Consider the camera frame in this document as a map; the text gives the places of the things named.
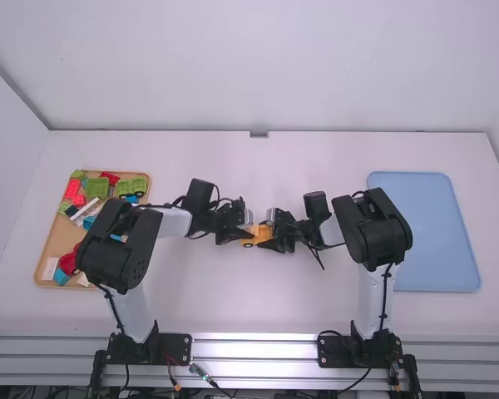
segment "white wall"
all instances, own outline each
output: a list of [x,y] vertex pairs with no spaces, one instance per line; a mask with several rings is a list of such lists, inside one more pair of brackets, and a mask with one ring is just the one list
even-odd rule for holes
[[487,131],[499,0],[0,0],[0,64],[56,129]]
[[47,134],[0,77],[0,258]]

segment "wooden tray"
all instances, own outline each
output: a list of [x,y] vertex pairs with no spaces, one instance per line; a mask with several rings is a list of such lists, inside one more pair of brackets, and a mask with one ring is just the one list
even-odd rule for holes
[[[139,203],[145,204],[148,199],[148,194],[151,190],[151,178],[146,173],[141,172],[120,172],[120,171],[111,171],[111,170],[103,170],[113,175],[117,175],[122,179],[132,179],[134,177],[144,177],[148,182],[148,190],[144,194],[142,198],[140,198]],[[98,177],[102,170],[84,170],[83,171],[88,178]],[[63,181],[65,189],[68,185],[68,180]],[[85,194],[85,190],[83,187],[80,187],[78,194]],[[96,289],[92,284],[89,284],[88,287],[81,285],[78,283],[78,280],[84,275],[83,273],[79,273],[77,276],[73,276],[70,281],[63,286],[57,285],[57,283],[53,280],[43,280],[42,274],[44,272],[44,268],[47,264],[47,259],[50,257],[60,258],[64,254],[68,254],[72,252],[74,245],[83,240],[86,235],[86,230],[82,227],[77,227],[73,222],[70,221],[70,218],[65,216],[64,214],[60,214],[57,212],[57,208],[61,202],[71,203],[69,199],[62,198],[58,204],[56,204],[56,218],[53,221],[52,228],[50,229],[50,234],[48,235],[47,242],[44,244],[44,249],[42,250],[41,258],[39,259],[39,263],[37,264],[37,269],[35,270],[35,274],[33,278],[35,280],[35,284],[39,287],[51,287],[51,288],[80,288],[80,289]]]

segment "blue tray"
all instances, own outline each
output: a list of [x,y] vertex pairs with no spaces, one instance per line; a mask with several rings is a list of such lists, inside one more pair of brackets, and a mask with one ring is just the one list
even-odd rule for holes
[[451,180],[442,173],[373,172],[413,231],[396,278],[399,291],[474,292],[481,278]]

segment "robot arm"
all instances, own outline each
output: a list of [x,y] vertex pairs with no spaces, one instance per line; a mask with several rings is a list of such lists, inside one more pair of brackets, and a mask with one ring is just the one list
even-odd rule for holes
[[[252,237],[243,228],[251,212],[240,199],[211,202],[215,185],[193,179],[181,206],[132,205],[109,199],[78,249],[77,268],[106,294],[119,333],[144,344],[156,322],[141,284],[158,239],[213,233],[218,245]],[[126,242],[115,237],[127,235]]]
[[358,311],[353,324],[360,337],[367,340],[379,330],[393,332],[393,284],[413,237],[407,221],[382,189],[362,194],[357,198],[334,198],[333,214],[324,192],[306,194],[308,219],[299,221],[288,211],[269,209],[266,223],[274,231],[273,238],[258,246],[285,253],[294,252],[298,241],[317,251],[346,244],[353,260],[361,266]]

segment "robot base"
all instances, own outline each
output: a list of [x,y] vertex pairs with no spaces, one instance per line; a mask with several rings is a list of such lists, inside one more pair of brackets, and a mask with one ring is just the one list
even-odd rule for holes
[[189,334],[159,333],[157,322],[144,343],[113,333],[109,337],[106,364],[151,364],[188,366],[192,336]]
[[403,363],[401,340],[387,331],[373,339],[356,336],[320,336],[318,364],[322,368],[371,367],[389,369],[392,363]]

